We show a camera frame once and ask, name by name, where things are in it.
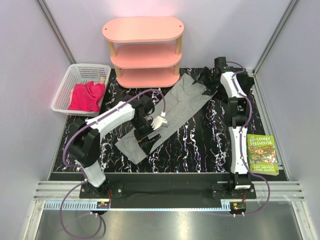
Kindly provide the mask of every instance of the laundry basket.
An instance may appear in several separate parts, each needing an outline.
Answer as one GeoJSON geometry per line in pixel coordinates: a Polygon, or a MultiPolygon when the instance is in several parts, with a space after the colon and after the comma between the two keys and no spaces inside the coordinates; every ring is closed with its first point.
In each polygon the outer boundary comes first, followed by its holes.
{"type": "MultiPolygon", "coordinates": [[[[109,75],[111,68],[107,65],[101,64],[72,64],[68,67],[62,82],[55,94],[54,100],[51,104],[51,109],[56,112],[64,113],[66,115],[96,117],[99,112],[94,111],[76,111],[68,110],[70,105],[70,91],[75,88],[76,84],[86,84],[90,81],[94,83],[100,82],[100,77],[105,78],[105,90],[107,89],[109,75]]],[[[99,102],[101,107],[104,95],[99,102]]]]}

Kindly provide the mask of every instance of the gray wall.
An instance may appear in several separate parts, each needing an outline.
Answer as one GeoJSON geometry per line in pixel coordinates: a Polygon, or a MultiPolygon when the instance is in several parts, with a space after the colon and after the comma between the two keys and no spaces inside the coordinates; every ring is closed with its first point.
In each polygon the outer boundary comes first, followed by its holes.
{"type": "Polygon", "coordinates": [[[65,117],[50,109],[69,66],[35,0],[0,3],[0,238],[17,240],[65,117]]]}
{"type": "Polygon", "coordinates": [[[184,23],[181,67],[214,58],[253,68],[290,0],[46,0],[79,63],[111,66],[102,28],[119,17],[174,16],[184,23]]]}
{"type": "Polygon", "coordinates": [[[320,1],[299,1],[258,72],[292,180],[320,237],[320,1]]]}

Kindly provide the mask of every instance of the wooden shelf leg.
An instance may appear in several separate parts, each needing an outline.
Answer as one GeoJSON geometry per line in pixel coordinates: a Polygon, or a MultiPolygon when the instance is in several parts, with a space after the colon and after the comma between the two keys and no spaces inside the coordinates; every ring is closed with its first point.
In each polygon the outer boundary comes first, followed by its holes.
{"type": "Polygon", "coordinates": [[[118,67],[115,66],[115,67],[114,67],[114,70],[115,70],[116,76],[117,76],[118,78],[121,78],[122,74],[121,74],[120,68],[118,68],[118,67]]]}
{"type": "Polygon", "coordinates": [[[180,62],[178,62],[175,66],[174,66],[174,75],[179,75],[180,74],[180,62]]]}
{"type": "Polygon", "coordinates": [[[182,35],[176,39],[176,50],[175,54],[180,55],[182,48],[182,35]]]}
{"type": "Polygon", "coordinates": [[[114,43],[110,42],[108,40],[106,42],[108,43],[108,47],[109,47],[109,51],[110,51],[111,57],[115,57],[117,55],[117,52],[116,52],[114,43]]]}

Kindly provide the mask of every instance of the pink shelf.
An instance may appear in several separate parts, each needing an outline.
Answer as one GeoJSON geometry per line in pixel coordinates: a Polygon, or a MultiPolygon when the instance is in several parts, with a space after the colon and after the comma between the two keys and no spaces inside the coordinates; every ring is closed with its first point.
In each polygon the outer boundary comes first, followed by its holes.
{"type": "Polygon", "coordinates": [[[124,88],[166,88],[173,86],[180,78],[174,74],[174,67],[122,69],[118,83],[124,88]]]}
{"type": "Polygon", "coordinates": [[[104,37],[112,43],[172,41],[183,31],[182,21],[172,16],[116,18],[102,28],[104,37]]]}
{"type": "Polygon", "coordinates": [[[120,69],[172,67],[181,59],[176,48],[173,44],[122,45],[116,49],[116,56],[112,56],[111,61],[120,69]]]}

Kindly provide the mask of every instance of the pink towel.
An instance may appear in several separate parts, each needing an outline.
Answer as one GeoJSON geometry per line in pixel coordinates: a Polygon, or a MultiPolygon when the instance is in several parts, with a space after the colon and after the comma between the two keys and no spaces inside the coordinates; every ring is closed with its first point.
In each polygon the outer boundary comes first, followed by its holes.
{"type": "Polygon", "coordinates": [[[70,97],[72,100],[68,110],[99,112],[98,103],[105,94],[105,87],[104,84],[94,84],[93,81],[86,84],[76,84],[70,93],[72,94],[72,97],[70,97]]]}

